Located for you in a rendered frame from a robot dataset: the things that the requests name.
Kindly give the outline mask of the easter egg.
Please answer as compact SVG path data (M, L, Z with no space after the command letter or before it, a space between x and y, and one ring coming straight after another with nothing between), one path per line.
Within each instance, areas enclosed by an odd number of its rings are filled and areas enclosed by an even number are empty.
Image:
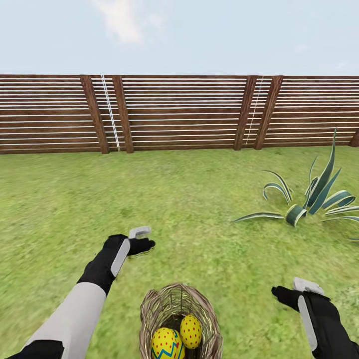
M186 348L194 351L199 347L202 337L202 325L194 314L186 315L181 319L180 339Z
M166 322L165 327L161 327L160 324L153 337L151 337L151 348L154 359L176 359L177 340L174 333L171 331L174 327L171 326L178 322L178 320L169 319L168 322Z
M177 329L171 329L171 331L174 333L176 340L177 340L177 356L176 359L186 359L187 356L187 348L186 346L182 343L181 339L180 339L180 328Z

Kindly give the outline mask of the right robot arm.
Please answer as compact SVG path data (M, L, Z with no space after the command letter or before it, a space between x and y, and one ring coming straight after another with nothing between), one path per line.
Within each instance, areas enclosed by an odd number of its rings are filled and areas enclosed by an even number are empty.
M301 313L315 359L359 359L359 345L353 342L340 322L331 299L320 285L295 277L291 290L278 286L272 295Z

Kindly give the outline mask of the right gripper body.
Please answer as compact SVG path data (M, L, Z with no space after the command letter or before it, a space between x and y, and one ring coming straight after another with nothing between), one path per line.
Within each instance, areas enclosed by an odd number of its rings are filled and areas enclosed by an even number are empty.
M294 305L294 296L299 294L299 291L289 290L287 288L278 286L278 294L277 294L277 300L283 304L286 304L290 307L292 307L296 311L300 311L299 308L297 308Z

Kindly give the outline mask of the wicker basket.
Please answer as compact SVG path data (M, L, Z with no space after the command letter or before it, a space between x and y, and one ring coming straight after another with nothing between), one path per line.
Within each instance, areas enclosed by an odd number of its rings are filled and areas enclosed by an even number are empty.
M184 293L190 298L187 298L188 306L183 302L179 303L181 310L176 311L178 303L173 300L172 291L178 290L180 296ZM165 303L165 298L169 297L169 302ZM193 305L195 310L193 310ZM165 310L170 308L170 315L167 316ZM139 333L139 351L142 359L154 359L152 355L152 338L157 328L165 327L169 319L183 319L186 315L194 314L197 316L202 325L202 337L199 344L199 351L197 359L221 359L223 351L223 338L220 334L217 323L216 314L212 304L203 296L196 287L190 287L180 282L171 283L161 290L150 290L140 305L141 314L141 329ZM162 315L162 316L161 316ZM206 317L206 322L203 317ZM167 319L169 318L169 319Z

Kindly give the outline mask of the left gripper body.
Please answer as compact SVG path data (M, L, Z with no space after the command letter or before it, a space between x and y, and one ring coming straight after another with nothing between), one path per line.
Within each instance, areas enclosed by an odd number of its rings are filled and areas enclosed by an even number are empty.
M135 242L135 250L131 255L136 255L140 252L148 251L150 249L148 238L133 239L133 241Z

